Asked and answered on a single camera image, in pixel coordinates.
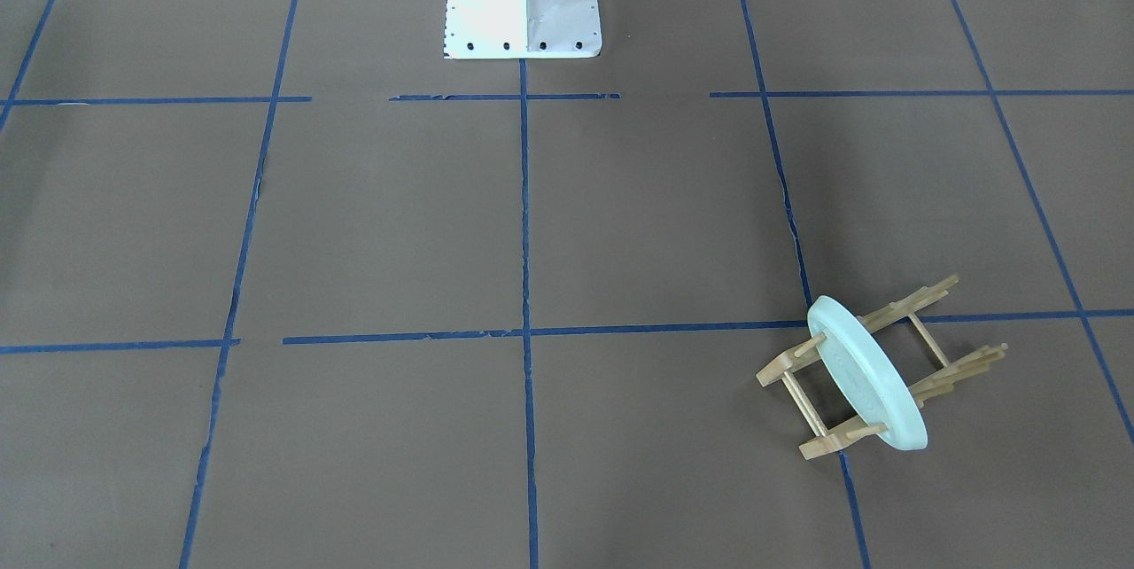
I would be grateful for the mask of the light green ceramic plate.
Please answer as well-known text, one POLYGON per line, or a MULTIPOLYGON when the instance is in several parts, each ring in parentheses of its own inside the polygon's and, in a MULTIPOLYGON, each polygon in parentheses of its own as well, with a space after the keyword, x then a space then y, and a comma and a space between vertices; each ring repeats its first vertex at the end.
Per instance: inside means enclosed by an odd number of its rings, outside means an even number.
POLYGON ((866 426, 882 426, 878 436, 894 449, 926 448, 919 404, 866 326, 831 297, 816 298, 806 320, 810 334, 822 337, 819 358, 858 418, 866 426))

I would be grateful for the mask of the wooden dish rack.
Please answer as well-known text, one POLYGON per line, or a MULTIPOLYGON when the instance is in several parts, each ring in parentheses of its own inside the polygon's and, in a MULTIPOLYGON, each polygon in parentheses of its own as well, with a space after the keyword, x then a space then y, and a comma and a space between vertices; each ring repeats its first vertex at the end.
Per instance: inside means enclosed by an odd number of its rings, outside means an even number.
POLYGON ((919 313, 947 297, 959 277, 922 286, 900 300, 856 315, 831 297, 818 297, 807 309, 809 338, 786 348, 758 371, 761 387, 781 383, 809 424, 813 436, 799 445, 806 460, 835 455, 865 438, 879 438, 899 451, 928 445, 922 411, 928 400, 953 393, 959 382, 988 372, 1007 355, 1007 343, 978 347, 951 360, 930 334, 919 313), (875 333, 907 320, 920 340, 939 363, 938 370, 919 382, 906 384, 875 333), (837 426, 827 426, 815 404, 799 383, 798 372, 821 363, 835 387, 854 408, 854 415, 837 426))

